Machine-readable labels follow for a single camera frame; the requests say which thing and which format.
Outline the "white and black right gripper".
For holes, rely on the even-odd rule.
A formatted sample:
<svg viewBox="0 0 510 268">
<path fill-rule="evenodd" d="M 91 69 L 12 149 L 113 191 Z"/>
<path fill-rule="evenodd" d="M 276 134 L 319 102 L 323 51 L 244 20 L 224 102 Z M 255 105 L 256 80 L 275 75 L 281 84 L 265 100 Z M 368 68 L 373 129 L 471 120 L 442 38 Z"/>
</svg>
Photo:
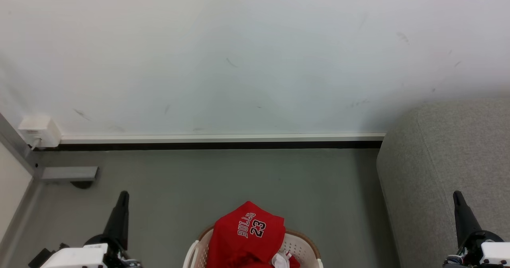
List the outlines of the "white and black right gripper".
<svg viewBox="0 0 510 268">
<path fill-rule="evenodd" d="M 481 230 L 461 191 L 453 193 L 453 201 L 459 249 L 446 257 L 443 268 L 510 268 L 510 242 Z"/>
</svg>

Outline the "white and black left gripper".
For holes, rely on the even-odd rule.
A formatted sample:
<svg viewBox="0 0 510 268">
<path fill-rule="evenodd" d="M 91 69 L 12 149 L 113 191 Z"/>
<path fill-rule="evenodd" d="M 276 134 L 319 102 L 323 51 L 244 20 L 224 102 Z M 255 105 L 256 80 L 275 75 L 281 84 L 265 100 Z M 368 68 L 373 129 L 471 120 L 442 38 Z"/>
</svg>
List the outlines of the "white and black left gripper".
<svg viewBox="0 0 510 268">
<path fill-rule="evenodd" d="M 29 268 L 141 268 L 141 262 L 126 253 L 129 243 L 129 192 L 122 191 L 103 234 L 82 247 L 61 244 L 59 250 L 44 248 L 29 262 Z"/>
</svg>

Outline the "red Bulls 23 jersey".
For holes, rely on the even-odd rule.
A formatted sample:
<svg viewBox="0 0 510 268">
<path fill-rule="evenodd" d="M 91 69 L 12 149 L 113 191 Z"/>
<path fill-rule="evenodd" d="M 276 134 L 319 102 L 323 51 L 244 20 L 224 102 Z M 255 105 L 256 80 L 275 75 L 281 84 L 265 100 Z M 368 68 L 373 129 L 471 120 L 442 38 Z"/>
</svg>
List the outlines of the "red Bulls 23 jersey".
<svg viewBox="0 0 510 268">
<path fill-rule="evenodd" d="M 285 235 L 284 218 L 247 201 L 214 224 L 206 268 L 273 268 Z"/>
</svg>

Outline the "white garment with red print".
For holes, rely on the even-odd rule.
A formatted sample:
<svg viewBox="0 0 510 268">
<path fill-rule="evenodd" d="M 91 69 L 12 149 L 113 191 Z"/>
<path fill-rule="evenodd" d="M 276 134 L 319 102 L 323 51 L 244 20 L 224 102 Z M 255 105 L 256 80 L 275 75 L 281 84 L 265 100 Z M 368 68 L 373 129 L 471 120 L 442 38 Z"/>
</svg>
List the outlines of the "white garment with red print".
<svg viewBox="0 0 510 268">
<path fill-rule="evenodd" d="M 295 268 L 296 259 L 289 250 L 283 250 L 273 256 L 271 264 L 273 268 Z"/>
</svg>

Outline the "white perforated plastic laundry basket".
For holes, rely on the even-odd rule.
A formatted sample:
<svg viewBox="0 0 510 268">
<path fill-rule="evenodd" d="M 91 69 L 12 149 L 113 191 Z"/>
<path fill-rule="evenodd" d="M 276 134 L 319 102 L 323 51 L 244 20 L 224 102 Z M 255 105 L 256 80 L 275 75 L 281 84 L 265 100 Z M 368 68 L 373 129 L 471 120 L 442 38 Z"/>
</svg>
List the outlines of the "white perforated plastic laundry basket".
<svg viewBox="0 0 510 268">
<path fill-rule="evenodd" d="M 213 226 L 208 227 L 190 246 L 182 268 L 206 268 L 209 242 Z M 317 246 L 306 235 L 293 230 L 286 230 L 280 251 L 290 252 L 300 263 L 300 268 L 324 268 Z"/>
</svg>

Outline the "grey fabric sofa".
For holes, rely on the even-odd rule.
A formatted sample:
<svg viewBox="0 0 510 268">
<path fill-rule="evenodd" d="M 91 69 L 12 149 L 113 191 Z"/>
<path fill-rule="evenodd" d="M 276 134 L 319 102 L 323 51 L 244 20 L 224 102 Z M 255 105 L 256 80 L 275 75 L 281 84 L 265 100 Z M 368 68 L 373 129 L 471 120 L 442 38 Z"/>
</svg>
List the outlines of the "grey fabric sofa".
<svg viewBox="0 0 510 268">
<path fill-rule="evenodd" d="M 453 193 L 510 242 L 510 98 L 427 103 L 384 137 L 377 172 L 401 268 L 441 268 L 457 251 Z"/>
</svg>

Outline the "white and black baseboard strip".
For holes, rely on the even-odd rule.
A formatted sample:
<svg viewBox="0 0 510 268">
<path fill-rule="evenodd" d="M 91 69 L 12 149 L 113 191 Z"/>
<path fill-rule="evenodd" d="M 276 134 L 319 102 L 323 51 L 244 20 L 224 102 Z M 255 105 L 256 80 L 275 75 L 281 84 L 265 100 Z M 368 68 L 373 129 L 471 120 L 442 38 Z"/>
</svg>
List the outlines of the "white and black baseboard strip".
<svg viewBox="0 0 510 268">
<path fill-rule="evenodd" d="M 40 151 L 255 150 L 380 148 L 385 133 L 269 135 L 114 135 L 62 136 L 56 147 Z"/>
</svg>

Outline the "grey metal frame post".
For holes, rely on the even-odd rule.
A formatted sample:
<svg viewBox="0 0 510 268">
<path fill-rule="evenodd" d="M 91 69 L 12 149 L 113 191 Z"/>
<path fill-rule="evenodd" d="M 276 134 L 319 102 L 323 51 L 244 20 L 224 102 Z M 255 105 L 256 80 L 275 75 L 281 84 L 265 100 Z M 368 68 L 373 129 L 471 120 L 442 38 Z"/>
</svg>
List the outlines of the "grey metal frame post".
<svg viewBox="0 0 510 268">
<path fill-rule="evenodd" d="M 39 181 L 96 181 L 98 166 L 45 167 L 20 134 L 0 113 L 0 143 Z"/>
</svg>

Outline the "white wall socket box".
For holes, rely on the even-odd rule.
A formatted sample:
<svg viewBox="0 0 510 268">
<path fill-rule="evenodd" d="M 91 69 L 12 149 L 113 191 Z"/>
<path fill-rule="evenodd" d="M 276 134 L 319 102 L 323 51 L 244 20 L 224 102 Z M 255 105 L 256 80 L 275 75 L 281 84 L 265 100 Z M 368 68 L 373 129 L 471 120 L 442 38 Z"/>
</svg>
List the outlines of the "white wall socket box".
<svg viewBox="0 0 510 268">
<path fill-rule="evenodd" d="M 18 126 L 18 132 L 29 146 L 55 148 L 60 144 L 62 133 L 49 116 L 26 116 Z"/>
</svg>

